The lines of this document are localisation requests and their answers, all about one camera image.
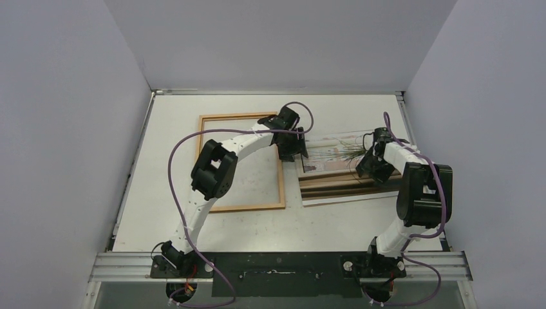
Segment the photo print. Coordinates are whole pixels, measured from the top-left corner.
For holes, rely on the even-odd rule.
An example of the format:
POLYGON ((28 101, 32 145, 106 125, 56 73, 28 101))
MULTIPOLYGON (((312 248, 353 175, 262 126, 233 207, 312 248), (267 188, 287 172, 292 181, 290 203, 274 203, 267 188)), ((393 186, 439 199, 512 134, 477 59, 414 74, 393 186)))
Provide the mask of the photo print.
POLYGON ((372 131, 349 131, 305 138, 308 156, 295 157, 305 207, 396 196, 402 176, 395 171, 385 184, 357 173, 372 145, 372 131))

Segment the wooden picture frame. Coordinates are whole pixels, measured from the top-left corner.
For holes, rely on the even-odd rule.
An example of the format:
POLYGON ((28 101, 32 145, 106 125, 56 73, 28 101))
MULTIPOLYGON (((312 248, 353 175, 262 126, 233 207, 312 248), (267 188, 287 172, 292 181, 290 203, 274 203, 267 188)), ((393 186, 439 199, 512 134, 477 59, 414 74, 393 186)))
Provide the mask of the wooden picture frame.
MULTIPOLYGON (((273 112, 200 115, 198 130, 222 125, 246 130, 273 112)), ((260 149, 238 162, 228 193, 211 209, 212 213, 265 211, 285 208, 283 164, 276 146, 260 149)))

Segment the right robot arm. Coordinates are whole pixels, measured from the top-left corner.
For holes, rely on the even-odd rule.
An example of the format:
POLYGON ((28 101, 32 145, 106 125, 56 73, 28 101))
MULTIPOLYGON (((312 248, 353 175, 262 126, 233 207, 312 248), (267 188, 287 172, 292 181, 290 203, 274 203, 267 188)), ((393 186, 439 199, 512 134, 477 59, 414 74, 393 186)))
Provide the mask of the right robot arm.
POLYGON ((412 241, 437 237, 452 213, 453 170, 433 163, 406 140, 395 138, 387 127, 373 131, 372 146, 357 164, 359 176, 384 185, 398 172, 402 176, 396 217, 373 238, 362 274, 390 277, 404 273, 403 253, 412 241))

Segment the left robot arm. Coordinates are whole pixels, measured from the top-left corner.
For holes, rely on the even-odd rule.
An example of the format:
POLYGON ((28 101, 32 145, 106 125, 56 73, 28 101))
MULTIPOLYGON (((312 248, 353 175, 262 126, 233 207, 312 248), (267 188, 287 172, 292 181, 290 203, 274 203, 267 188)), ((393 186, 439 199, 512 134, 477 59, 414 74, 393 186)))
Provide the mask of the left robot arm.
POLYGON ((174 156, 187 140, 217 130, 191 133, 173 147, 167 162, 167 180, 180 222, 173 237, 160 243, 160 254, 153 256, 152 278, 189 277, 198 270, 200 261, 213 266, 196 247, 212 206, 232 187, 237 164, 256 151, 274 145, 284 162, 293 160, 297 154, 305 155, 307 130, 298 125, 299 121, 299 114, 287 103, 277 114, 258 119, 248 130, 228 129, 233 134, 230 139, 206 141, 191 170, 191 191, 185 204, 179 201, 174 187, 174 156))

